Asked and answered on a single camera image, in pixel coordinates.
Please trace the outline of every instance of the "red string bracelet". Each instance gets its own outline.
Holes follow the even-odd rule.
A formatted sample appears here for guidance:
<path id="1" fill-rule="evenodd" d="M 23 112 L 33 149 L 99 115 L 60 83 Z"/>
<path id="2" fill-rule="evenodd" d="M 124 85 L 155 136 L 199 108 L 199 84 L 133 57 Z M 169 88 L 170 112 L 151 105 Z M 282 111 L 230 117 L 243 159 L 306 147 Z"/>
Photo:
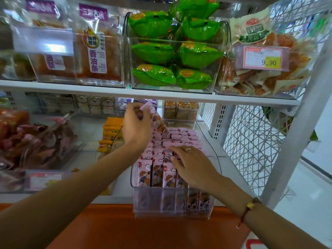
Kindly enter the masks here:
<path id="1" fill-rule="evenodd" d="M 241 217 L 241 220 L 240 220 L 239 224 L 236 226 L 236 228 L 238 228 L 238 229 L 240 228 L 240 224 L 243 223 L 244 218 L 247 215 L 248 211 L 252 210 L 253 207 L 255 206 L 255 203 L 257 203 L 257 202 L 262 203 L 262 201 L 260 201 L 258 197 L 254 197 L 251 202 L 247 203 L 246 210 L 244 211 L 244 213 Z"/>

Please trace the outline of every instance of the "red logo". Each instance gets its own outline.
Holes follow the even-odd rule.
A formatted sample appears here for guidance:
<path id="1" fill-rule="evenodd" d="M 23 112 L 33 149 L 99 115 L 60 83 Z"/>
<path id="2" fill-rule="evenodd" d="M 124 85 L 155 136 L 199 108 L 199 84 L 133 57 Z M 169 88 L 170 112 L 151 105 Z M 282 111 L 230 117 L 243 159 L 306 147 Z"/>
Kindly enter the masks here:
<path id="1" fill-rule="evenodd" d="M 247 25 L 255 25 L 255 24 L 258 24 L 259 23 L 259 20 L 256 19 L 256 18 L 251 18 L 247 21 Z"/>

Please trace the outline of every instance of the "white label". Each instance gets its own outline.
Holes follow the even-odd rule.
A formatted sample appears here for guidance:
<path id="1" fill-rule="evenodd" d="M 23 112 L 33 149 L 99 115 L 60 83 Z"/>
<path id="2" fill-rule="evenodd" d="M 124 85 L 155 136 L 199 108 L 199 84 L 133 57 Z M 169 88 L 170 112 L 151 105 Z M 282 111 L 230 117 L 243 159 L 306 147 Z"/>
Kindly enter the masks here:
<path id="1" fill-rule="evenodd" d="M 59 55 L 44 55 L 47 68 L 50 70 L 64 71 L 66 67 L 64 66 L 63 58 Z"/>
<path id="2" fill-rule="evenodd" d="M 94 46 L 94 48 L 87 47 L 90 71 L 93 73 L 107 73 L 104 33 L 97 32 L 95 36 L 89 35 L 87 43 Z"/>
<path id="3" fill-rule="evenodd" d="M 30 174 L 30 188 L 31 191 L 40 191 L 57 181 L 62 180 L 63 173 L 53 172 L 35 172 Z"/>
<path id="4" fill-rule="evenodd" d="M 281 55 L 281 49 L 245 46 L 243 68 L 281 70 Z M 274 61 L 276 65 L 274 67 L 269 67 L 267 62 L 268 58 L 278 58 L 279 61 Z"/>

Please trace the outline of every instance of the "orange panel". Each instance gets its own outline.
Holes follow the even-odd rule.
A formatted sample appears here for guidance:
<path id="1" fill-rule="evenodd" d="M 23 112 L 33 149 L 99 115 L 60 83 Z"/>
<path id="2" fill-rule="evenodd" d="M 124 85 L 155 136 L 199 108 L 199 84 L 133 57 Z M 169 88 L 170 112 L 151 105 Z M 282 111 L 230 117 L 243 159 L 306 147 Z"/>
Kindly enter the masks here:
<path id="1" fill-rule="evenodd" d="M 0 205 L 0 210 L 9 205 Z M 135 219 L 132 205 L 89 205 L 48 246 L 83 248 L 239 249 L 249 234 L 226 207 L 214 207 L 209 220 Z"/>

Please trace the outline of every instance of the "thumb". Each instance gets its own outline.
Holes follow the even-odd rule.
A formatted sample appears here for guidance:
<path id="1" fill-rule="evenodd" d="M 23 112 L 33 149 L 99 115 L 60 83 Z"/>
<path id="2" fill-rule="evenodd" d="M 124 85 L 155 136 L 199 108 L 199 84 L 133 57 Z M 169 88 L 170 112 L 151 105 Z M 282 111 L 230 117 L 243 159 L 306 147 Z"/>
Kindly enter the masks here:
<path id="1" fill-rule="evenodd" d="M 143 121 L 145 123 L 150 122 L 150 107 L 145 107 L 143 109 Z"/>
<path id="2" fill-rule="evenodd" d="M 173 163 L 173 166 L 176 168 L 177 172 L 182 177 L 183 174 L 185 173 L 185 167 L 180 163 L 180 161 L 175 156 L 171 156 L 171 161 Z"/>

